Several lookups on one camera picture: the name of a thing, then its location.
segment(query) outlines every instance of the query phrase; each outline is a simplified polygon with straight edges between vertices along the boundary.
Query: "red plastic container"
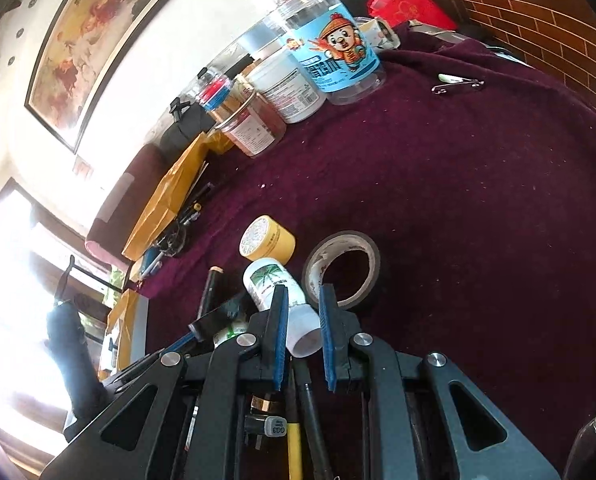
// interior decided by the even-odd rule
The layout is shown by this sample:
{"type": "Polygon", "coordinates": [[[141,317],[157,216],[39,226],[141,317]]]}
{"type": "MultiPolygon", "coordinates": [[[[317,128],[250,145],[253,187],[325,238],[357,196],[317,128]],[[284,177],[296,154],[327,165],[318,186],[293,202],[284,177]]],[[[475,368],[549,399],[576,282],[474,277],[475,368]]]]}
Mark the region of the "red plastic container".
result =
{"type": "Polygon", "coordinates": [[[370,15],[379,16],[391,27],[407,20],[418,20],[446,30],[456,29],[455,22],[433,0],[369,0],[367,8],[370,15]]]}

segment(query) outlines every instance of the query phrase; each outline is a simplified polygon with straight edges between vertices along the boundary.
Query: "table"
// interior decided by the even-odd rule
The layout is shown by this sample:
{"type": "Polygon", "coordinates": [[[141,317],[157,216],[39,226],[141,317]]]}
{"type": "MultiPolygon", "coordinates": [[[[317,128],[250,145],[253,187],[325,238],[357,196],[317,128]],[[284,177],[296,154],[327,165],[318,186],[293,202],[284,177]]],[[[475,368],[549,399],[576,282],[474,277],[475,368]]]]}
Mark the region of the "table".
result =
{"type": "MultiPolygon", "coordinates": [[[[324,237],[365,232],[388,274],[363,329],[447,354],[562,470],[596,412],[596,111],[476,41],[399,33],[382,89],[325,104],[256,160],[231,150],[210,164],[220,186],[192,247],[141,291],[148,350],[185,333],[210,266],[236,290],[238,241],[258,215],[295,234],[296,277],[324,237]],[[438,73],[486,88],[434,95],[438,73]]],[[[319,387],[335,471],[359,478],[357,405],[319,387]]]]}

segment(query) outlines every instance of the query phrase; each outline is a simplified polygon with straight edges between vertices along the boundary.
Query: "picture frame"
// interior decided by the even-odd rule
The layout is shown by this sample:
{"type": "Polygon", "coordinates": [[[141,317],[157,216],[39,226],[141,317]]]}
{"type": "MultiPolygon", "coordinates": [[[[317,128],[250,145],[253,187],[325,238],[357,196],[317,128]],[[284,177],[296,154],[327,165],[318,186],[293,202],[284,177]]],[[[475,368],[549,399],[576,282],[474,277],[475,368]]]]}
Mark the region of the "picture frame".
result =
{"type": "Polygon", "coordinates": [[[108,81],[168,0],[63,0],[34,65],[25,108],[72,153],[108,81]]]}

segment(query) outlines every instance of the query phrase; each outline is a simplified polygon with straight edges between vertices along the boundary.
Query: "cartoon character's hat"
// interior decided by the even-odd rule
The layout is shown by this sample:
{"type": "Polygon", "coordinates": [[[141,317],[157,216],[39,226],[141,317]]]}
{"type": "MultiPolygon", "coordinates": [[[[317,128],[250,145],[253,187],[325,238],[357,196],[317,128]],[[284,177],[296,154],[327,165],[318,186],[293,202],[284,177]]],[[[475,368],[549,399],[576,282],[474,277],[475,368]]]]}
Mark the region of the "cartoon character's hat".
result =
{"type": "Polygon", "coordinates": [[[329,34],[334,32],[335,30],[338,30],[339,28],[343,27],[348,27],[349,25],[351,25],[351,27],[355,27],[353,22],[347,20],[339,12],[334,12],[333,14],[331,14],[331,21],[328,22],[327,26],[322,29],[320,37],[324,40],[329,34]]]}

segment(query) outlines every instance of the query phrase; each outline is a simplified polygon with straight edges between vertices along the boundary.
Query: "brick pattern panel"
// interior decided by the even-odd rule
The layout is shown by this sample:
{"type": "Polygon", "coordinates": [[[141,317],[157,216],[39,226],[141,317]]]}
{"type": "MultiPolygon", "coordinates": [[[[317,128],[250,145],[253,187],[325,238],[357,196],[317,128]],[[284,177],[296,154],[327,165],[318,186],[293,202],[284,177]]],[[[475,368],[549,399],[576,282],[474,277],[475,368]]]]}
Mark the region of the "brick pattern panel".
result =
{"type": "Polygon", "coordinates": [[[595,27],[562,9],[523,0],[463,3],[471,20],[505,43],[510,52],[565,83],[596,108],[595,27]]]}

